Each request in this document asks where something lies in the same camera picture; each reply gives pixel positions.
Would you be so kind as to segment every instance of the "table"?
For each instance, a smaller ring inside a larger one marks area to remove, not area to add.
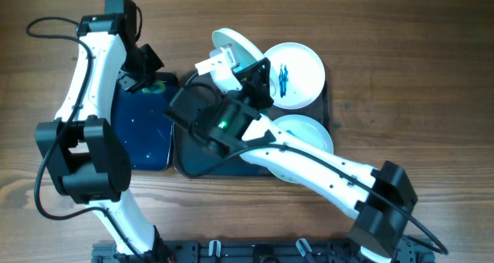
[[[208,57],[211,32],[237,30],[262,51],[312,48],[328,69],[336,154],[404,167],[419,196],[414,216],[451,251],[437,262],[494,258],[494,0],[134,0],[140,44],[179,76]],[[0,0],[0,261],[87,262],[111,240],[93,214],[43,219],[33,202],[38,122],[61,106],[76,65],[71,42],[32,39],[47,15],[78,20],[104,0]],[[42,23],[37,32],[73,34]],[[307,189],[276,179],[187,180],[134,172],[130,186],[165,240],[314,240],[344,236],[352,220]],[[47,175],[54,214],[79,205]],[[407,228],[407,232],[417,230]]]

